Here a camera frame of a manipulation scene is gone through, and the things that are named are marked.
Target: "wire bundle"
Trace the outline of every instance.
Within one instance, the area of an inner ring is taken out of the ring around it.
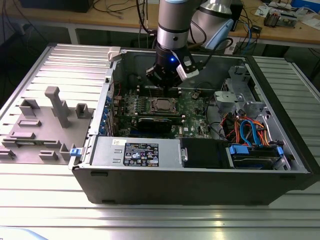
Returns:
[[[224,117],[221,123],[223,124],[226,120],[227,116]],[[260,122],[246,116],[240,116],[233,118],[233,126],[234,129],[225,136],[229,142],[252,147],[253,144],[249,141],[249,137],[252,135],[256,146],[270,146],[267,138],[267,129]]]

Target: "computer case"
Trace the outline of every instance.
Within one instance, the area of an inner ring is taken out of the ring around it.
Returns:
[[[20,0],[23,8],[65,10],[86,13],[94,0]]]

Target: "side panel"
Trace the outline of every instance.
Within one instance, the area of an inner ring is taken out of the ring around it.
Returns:
[[[310,174],[72,170],[95,204],[268,205]]]
[[[250,69],[252,71],[251,73],[254,74],[255,80],[259,84],[262,96],[264,96],[264,98],[267,100],[266,104],[269,107],[269,110],[274,116],[277,117],[281,127],[283,128],[285,134],[288,136],[290,143],[303,162],[305,168],[313,174],[312,178],[310,178],[306,183],[297,188],[300,190],[304,190],[319,181],[320,166],[310,152],[303,138],[299,134],[296,126],[288,116],[286,110],[279,101],[277,95],[270,86],[255,59],[252,56],[249,56],[247,57],[247,63],[250,66]]]

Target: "floor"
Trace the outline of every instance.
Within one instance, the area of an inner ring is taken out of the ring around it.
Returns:
[[[36,28],[50,43],[70,43],[69,34],[65,28],[47,26],[37,26]],[[79,29],[78,34],[80,43],[83,45],[139,47],[137,33]],[[27,28],[24,36],[16,35],[9,40],[8,44],[0,47],[0,107],[24,78],[45,47],[46,43],[31,26]],[[143,34],[141,35],[140,47],[147,48],[146,36]],[[279,48],[281,47],[269,47],[265,54],[273,57],[279,52]],[[246,54],[261,56],[264,49],[264,44],[258,44],[256,47],[252,47]],[[292,59],[308,77],[310,77],[311,72],[320,59],[320,55],[317,58],[307,48],[301,47],[290,47],[285,57]],[[320,74],[312,82],[320,89]]]

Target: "power strip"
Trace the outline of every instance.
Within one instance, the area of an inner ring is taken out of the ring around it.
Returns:
[[[272,2],[269,3],[268,6],[271,7],[271,8],[279,8],[279,7],[281,7],[281,8],[288,9],[288,10],[292,9],[291,4],[289,4],[289,3],[286,4],[285,2],[277,3],[277,1],[272,1]]]

